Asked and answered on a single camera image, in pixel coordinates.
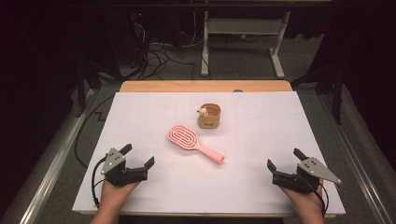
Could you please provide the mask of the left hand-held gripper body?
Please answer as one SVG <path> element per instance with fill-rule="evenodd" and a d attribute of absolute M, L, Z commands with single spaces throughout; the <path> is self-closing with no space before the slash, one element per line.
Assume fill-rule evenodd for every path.
<path fill-rule="evenodd" d="M 123 187 L 127 184 L 147 180 L 148 172 L 144 165 L 133 169 L 127 168 L 125 155 L 122 155 L 119 150 L 111 148 L 106 154 L 101 174 L 112 185 Z"/>

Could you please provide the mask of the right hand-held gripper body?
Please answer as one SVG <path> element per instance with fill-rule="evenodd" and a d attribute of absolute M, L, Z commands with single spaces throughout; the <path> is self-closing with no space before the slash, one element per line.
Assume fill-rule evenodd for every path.
<path fill-rule="evenodd" d="M 342 181 L 317 158 L 308 157 L 307 160 L 297 163 L 296 172 L 287 174 L 277 169 L 273 174 L 272 183 L 279 187 L 308 194 L 317 190 L 320 180 L 327 180 L 335 184 Z"/>

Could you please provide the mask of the pink hairbrush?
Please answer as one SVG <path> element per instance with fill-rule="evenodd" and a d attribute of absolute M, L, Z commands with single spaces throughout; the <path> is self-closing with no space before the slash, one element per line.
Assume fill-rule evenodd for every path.
<path fill-rule="evenodd" d="M 174 126 L 170 129 L 167 136 L 168 139 L 177 146 L 182 147 L 186 150 L 198 150 L 206 155 L 209 159 L 215 161 L 218 164 L 222 164 L 225 160 L 224 155 L 201 145 L 199 142 L 198 134 L 194 130 L 186 126 Z"/>

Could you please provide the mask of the wooden cup with bear figure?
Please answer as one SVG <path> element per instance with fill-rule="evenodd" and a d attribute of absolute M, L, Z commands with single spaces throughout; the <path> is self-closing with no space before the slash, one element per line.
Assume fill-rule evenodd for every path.
<path fill-rule="evenodd" d="M 221 115 L 221 109 L 216 104 L 203 104 L 197 110 L 198 126 L 201 129 L 217 129 L 219 127 L 219 120 Z"/>

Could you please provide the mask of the person's right hand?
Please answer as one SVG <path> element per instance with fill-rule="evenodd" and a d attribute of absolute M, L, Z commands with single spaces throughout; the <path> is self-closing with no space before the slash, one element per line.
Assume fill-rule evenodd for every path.
<path fill-rule="evenodd" d="M 300 219 L 309 219 L 313 217 L 323 218 L 323 205 L 321 202 L 322 186 L 318 186 L 316 192 L 311 192 L 308 194 L 298 193 L 294 190 L 283 187 L 280 189 L 290 199 L 292 207 Z"/>

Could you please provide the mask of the person's left hand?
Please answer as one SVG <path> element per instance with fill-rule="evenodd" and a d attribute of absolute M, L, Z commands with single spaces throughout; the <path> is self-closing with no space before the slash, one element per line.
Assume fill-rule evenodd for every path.
<path fill-rule="evenodd" d="M 139 182 L 116 187 L 107 180 L 103 183 L 98 212 L 101 215 L 115 217 L 127 202 L 129 195 L 137 188 Z"/>

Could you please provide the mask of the white board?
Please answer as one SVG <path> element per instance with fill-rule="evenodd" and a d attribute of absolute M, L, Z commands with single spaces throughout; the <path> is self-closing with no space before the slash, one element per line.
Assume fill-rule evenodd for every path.
<path fill-rule="evenodd" d="M 201 129 L 197 110 L 203 104 L 221 109 L 217 129 Z M 201 145 L 225 156 L 222 164 L 198 150 L 168 139 L 183 125 L 198 134 Z M 140 167 L 153 157 L 148 179 L 123 207 L 126 214 L 194 216 L 286 216 L 289 199 L 272 183 L 266 164 L 293 173 L 299 148 L 322 157 L 298 94 L 275 92 L 120 92 L 116 94 L 89 168 L 73 205 L 92 214 L 91 179 L 101 179 L 97 162 L 111 148 L 132 145 L 126 161 Z"/>

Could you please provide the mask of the black stand leg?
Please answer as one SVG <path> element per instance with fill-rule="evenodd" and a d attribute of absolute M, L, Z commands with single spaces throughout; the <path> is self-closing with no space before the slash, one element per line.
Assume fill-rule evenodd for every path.
<path fill-rule="evenodd" d="M 295 88 L 303 83 L 316 82 L 316 94 L 332 92 L 332 116 L 341 125 L 341 103 L 343 72 L 337 63 L 330 63 L 309 71 L 306 75 L 293 80 L 290 85 Z"/>
<path fill-rule="evenodd" d="M 77 69 L 78 112 L 80 118 L 86 107 L 85 84 L 93 90 L 100 90 L 102 83 L 99 79 L 99 70 L 94 62 L 81 61 Z"/>

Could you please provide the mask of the aluminium floor rail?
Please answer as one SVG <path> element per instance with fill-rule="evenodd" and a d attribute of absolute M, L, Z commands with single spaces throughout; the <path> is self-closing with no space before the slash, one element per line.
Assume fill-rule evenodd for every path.
<path fill-rule="evenodd" d="M 89 90 L 87 95 L 83 97 L 86 101 L 86 108 L 82 110 L 79 117 L 72 116 L 69 123 L 65 125 L 65 133 L 60 140 L 59 146 L 57 146 L 56 154 L 50 160 L 49 167 L 46 169 L 45 175 L 41 178 L 40 185 L 37 187 L 35 195 L 26 208 L 19 224 L 36 223 L 63 169 L 68 154 L 77 138 L 78 131 L 88 116 L 87 110 L 92 106 L 96 96 L 97 93 L 95 91 Z"/>
<path fill-rule="evenodd" d="M 355 148 L 348 139 L 348 135 L 344 127 L 339 124 L 335 115 L 332 113 L 332 105 L 325 95 L 318 96 L 320 103 L 324 107 L 327 116 L 332 121 L 332 126 L 336 130 L 338 137 L 343 145 L 344 154 L 346 155 L 346 160 L 351 168 L 355 179 L 357 180 L 361 192 L 364 195 L 365 201 L 369 204 L 375 219 L 378 224 L 396 224 L 393 221 L 390 212 L 386 209 L 384 201 L 380 198 L 379 191 L 376 189 L 374 182 L 368 176 L 363 164 L 361 163 Z"/>

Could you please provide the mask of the white metal desk frame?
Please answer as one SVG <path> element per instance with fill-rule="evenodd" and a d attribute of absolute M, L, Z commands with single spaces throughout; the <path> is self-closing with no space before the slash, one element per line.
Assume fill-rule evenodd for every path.
<path fill-rule="evenodd" d="M 204 16 L 204 38 L 201 59 L 201 75 L 209 75 L 209 48 L 208 37 L 213 35 L 275 35 L 276 44 L 269 48 L 269 55 L 272 60 L 276 76 L 284 79 L 285 74 L 278 57 L 278 52 L 286 32 L 290 18 L 290 12 L 284 13 L 282 19 L 278 20 L 257 20 L 257 19 L 214 19 L 210 18 L 208 12 Z"/>

